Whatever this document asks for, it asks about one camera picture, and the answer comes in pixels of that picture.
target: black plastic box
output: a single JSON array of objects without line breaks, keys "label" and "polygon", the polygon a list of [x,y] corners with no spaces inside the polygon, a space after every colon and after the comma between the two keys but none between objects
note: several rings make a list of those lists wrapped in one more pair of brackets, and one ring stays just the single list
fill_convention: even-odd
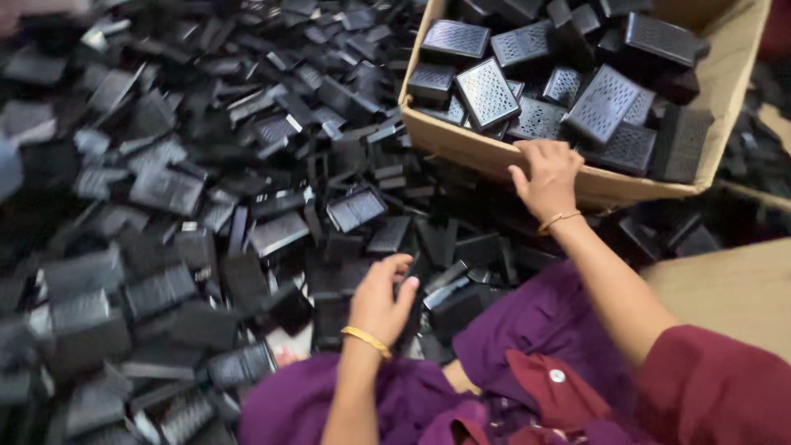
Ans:
[{"label": "black plastic box", "polygon": [[450,102],[442,109],[427,107],[415,107],[414,109],[457,127],[461,127],[467,119],[467,110],[457,94],[452,94]]},{"label": "black plastic box", "polygon": [[492,49],[503,70],[518,73],[518,69],[512,68],[549,56],[552,29],[552,22],[545,20],[492,37]]},{"label": "black plastic box", "polygon": [[603,65],[571,108],[565,122],[595,144],[605,145],[639,93],[639,87],[626,76]]},{"label": "black plastic box", "polygon": [[651,178],[682,184],[694,182],[706,134],[713,123],[709,110],[669,105],[657,136]]},{"label": "black plastic box", "polygon": [[311,351],[340,352],[343,345],[343,329],[349,321],[349,295],[332,295],[314,298],[313,336]]},{"label": "black plastic box", "polygon": [[648,171],[657,133],[644,127],[622,123],[607,145],[600,149],[577,146],[577,151],[591,164],[644,177]]},{"label": "black plastic box", "polygon": [[490,37],[488,28],[436,19],[420,45],[420,54],[430,63],[469,66],[483,57]]},{"label": "black plastic box", "polygon": [[626,115],[623,117],[623,122],[640,127],[645,125],[645,121],[648,119],[648,113],[651,110],[651,105],[653,104],[653,99],[657,94],[650,89],[638,88],[640,89],[638,98],[635,99],[632,106],[629,107],[629,111],[626,112]]},{"label": "black plastic box", "polygon": [[681,74],[665,72],[653,81],[651,88],[676,105],[689,105],[700,95],[700,83],[694,70]]},{"label": "black plastic box", "polygon": [[550,43],[557,47],[554,52],[583,73],[592,70],[596,65],[593,47],[574,24],[569,3],[566,0],[552,0],[547,4],[547,13],[554,25],[550,34]]},{"label": "black plastic box", "polygon": [[506,134],[516,139],[563,140],[561,120],[566,109],[523,96],[522,112],[508,128]]},{"label": "black plastic box", "polygon": [[601,29],[599,16],[596,15],[596,11],[593,10],[590,3],[585,3],[571,11],[571,20],[574,21],[574,26],[585,36],[595,32],[597,29]]},{"label": "black plastic box", "polygon": [[459,93],[472,123],[481,130],[519,114],[517,100],[493,57],[456,76]]},{"label": "black plastic box", "polygon": [[692,31],[638,13],[629,14],[624,41],[632,48],[687,68],[695,66],[701,47]]},{"label": "black plastic box", "polygon": [[418,106],[442,106],[450,98],[456,68],[419,63],[407,83],[407,92]]},{"label": "black plastic box", "polygon": [[569,67],[555,67],[544,88],[543,98],[547,102],[563,107],[571,106],[582,84],[582,74]]}]

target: pile of black boxes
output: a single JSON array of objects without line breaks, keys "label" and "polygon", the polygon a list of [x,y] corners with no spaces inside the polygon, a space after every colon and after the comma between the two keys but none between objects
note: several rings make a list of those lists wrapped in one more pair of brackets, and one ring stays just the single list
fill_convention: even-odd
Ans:
[{"label": "pile of black boxes", "polygon": [[691,184],[708,110],[695,67],[710,46],[651,17],[653,0],[458,0],[432,21],[414,107],[492,139],[560,139],[588,164]]},{"label": "pile of black boxes", "polygon": [[[504,15],[483,3],[458,7],[491,31],[437,21],[423,42],[435,65],[411,92],[449,107],[427,112],[497,138],[576,130],[622,165],[653,144],[612,141],[655,138],[642,126],[654,93],[617,71],[630,57],[670,64],[654,91],[694,96],[684,82],[705,45],[674,31],[688,57],[657,58],[623,41],[620,22],[667,27],[630,15],[636,2],[605,15],[580,4],[572,23],[557,2],[486,2]],[[562,261],[511,191],[411,146],[396,98],[425,6],[111,0],[90,18],[25,18],[0,42],[0,443],[234,443],[244,394],[277,369],[267,334],[312,326],[313,352],[338,351],[377,259],[414,256],[422,286],[396,352],[417,341],[438,363],[472,318]],[[458,27],[478,43],[447,51],[441,30]],[[490,35],[497,58],[484,59]],[[551,36],[568,65],[524,46]],[[605,99],[617,116],[600,117]],[[687,149],[680,128],[698,122],[680,105],[656,136],[665,175]],[[683,218],[589,220],[636,267],[700,251],[684,244],[700,225]]]}]

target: gold bangle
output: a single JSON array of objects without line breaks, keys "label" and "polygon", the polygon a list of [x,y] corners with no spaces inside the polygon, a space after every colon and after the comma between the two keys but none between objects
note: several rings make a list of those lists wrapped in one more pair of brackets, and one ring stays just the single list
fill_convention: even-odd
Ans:
[{"label": "gold bangle", "polygon": [[569,213],[568,215],[565,214],[565,213],[558,213],[557,215],[553,216],[552,218],[549,218],[548,221],[546,221],[544,224],[542,224],[539,227],[539,235],[541,235],[543,237],[547,236],[549,234],[549,226],[551,226],[552,224],[555,224],[557,221],[560,221],[561,219],[568,219],[568,218],[571,218],[573,216],[578,216],[578,215],[582,215],[582,212],[581,211],[575,211],[574,213]]},{"label": "gold bangle", "polygon": [[351,335],[352,337],[357,337],[360,340],[363,340],[365,343],[370,344],[371,346],[376,348],[377,351],[379,351],[379,353],[382,355],[382,358],[386,362],[393,357],[393,354],[390,353],[390,348],[385,346],[384,343],[377,340],[373,335],[367,333],[366,331],[353,328],[351,326],[347,326],[341,329],[341,333],[344,333],[346,335]]}]

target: maroon fabric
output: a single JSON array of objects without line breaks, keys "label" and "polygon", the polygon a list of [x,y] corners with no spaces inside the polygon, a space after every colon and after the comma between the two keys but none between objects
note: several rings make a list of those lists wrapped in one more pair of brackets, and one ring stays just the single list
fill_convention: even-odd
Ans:
[{"label": "maroon fabric", "polygon": [[791,367],[722,335],[679,326],[638,377],[640,425],[662,443],[791,443]]},{"label": "maroon fabric", "polygon": [[[514,350],[505,357],[522,387],[539,402],[543,427],[576,431],[595,419],[611,416],[607,402],[561,360],[541,354],[526,356]],[[552,371],[561,371],[565,380],[552,381]]]}]

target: cardboard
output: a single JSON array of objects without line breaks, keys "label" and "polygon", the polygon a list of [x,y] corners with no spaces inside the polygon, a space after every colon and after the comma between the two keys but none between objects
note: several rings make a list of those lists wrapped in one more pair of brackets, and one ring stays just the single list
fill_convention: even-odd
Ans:
[{"label": "cardboard", "polygon": [[[430,0],[426,6],[405,82],[418,63],[418,49],[431,21],[444,17],[447,6],[448,0]],[[698,66],[701,94],[691,104],[710,108],[715,118],[706,136],[698,173],[691,185],[668,184],[585,166],[577,176],[577,199],[582,207],[626,207],[640,201],[698,195],[711,186],[744,101],[770,6],[771,0],[701,0],[695,8],[689,8],[685,2],[671,0],[657,7],[659,18],[693,28],[712,45],[711,55]],[[516,147],[415,111],[406,86],[399,104],[417,147],[500,181],[510,180],[508,165],[528,168]]]},{"label": "cardboard", "polygon": [[791,361],[791,239],[661,261],[643,278],[683,322]]}]

